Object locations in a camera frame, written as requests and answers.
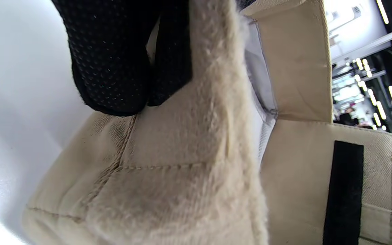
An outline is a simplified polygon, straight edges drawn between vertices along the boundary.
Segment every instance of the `faux fur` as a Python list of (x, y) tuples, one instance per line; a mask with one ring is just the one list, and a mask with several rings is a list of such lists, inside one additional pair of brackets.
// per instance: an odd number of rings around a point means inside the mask
[(193, 80), (137, 116), (88, 204), (88, 228), (110, 244), (268, 243), (235, 1), (191, 0), (190, 35)]

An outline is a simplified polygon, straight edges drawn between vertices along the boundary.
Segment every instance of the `black mesh padding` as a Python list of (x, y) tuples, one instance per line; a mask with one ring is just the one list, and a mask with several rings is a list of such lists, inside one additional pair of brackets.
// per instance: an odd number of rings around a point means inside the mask
[[(141, 111), (153, 76), (145, 45), (158, 19), (157, 1), (53, 3), (67, 30), (73, 79), (84, 102), (117, 116)], [(144, 7), (149, 3), (153, 8)]]
[[(94, 110), (131, 116), (192, 77), (188, 0), (52, 0), (68, 35), (75, 85)], [(243, 9), (255, 0), (238, 0)], [(154, 65), (146, 43), (160, 17)]]
[(188, 0), (162, 4), (149, 106), (160, 105), (192, 76)]
[(237, 5), (240, 10), (247, 8), (249, 5), (254, 3), (256, 0), (237, 0)]

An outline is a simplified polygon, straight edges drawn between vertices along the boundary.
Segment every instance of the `beige canvas fabric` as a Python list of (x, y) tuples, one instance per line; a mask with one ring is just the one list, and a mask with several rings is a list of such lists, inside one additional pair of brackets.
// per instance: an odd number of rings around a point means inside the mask
[(261, 165), (271, 244), (322, 243), (335, 141), (364, 145), (359, 244), (392, 244), (392, 135), (289, 120), (276, 122)]
[(257, 0), (243, 13), (260, 31), (279, 110), (260, 175), (271, 244), (322, 244), (335, 141), (364, 145), (358, 243), (392, 244), (392, 135), (330, 123), (322, 1)]
[(322, 1), (259, 0), (243, 11), (258, 25), (279, 110), (260, 174), (235, 3), (190, 2), (193, 80), (140, 115), (94, 113), (28, 203), (23, 225), (31, 239), (321, 244), (338, 140), (364, 145), (359, 244), (392, 244), (392, 136), (330, 124)]
[(255, 19), (260, 31), (278, 118), (332, 121), (331, 61), (323, 1), (293, 0), (277, 5), (281, 2), (285, 1), (258, 0), (243, 11)]
[(23, 225), (38, 244), (264, 245), (244, 33), (233, 0), (191, 0), (192, 81), (133, 117), (94, 113)]

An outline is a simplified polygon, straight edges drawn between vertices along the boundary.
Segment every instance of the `black velcro strip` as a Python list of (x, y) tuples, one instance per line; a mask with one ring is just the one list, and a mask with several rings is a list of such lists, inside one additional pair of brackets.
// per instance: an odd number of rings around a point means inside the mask
[(358, 245), (364, 146), (335, 141), (323, 245)]

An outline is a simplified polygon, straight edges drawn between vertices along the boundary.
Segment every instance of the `white fabric panel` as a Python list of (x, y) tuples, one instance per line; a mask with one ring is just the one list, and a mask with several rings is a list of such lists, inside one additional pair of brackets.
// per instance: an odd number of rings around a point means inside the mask
[(254, 89), (255, 107), (252, 109), (252, 135), (258, 150), (259, 163), (266, 150), (270, 134), (273, 130), (277, 107), (271, 87), (269, 71), (261, 47), (258, 25), (252, 19), (249, 21), (249, 38), (246, 42), (246, 64), (249, 80)]

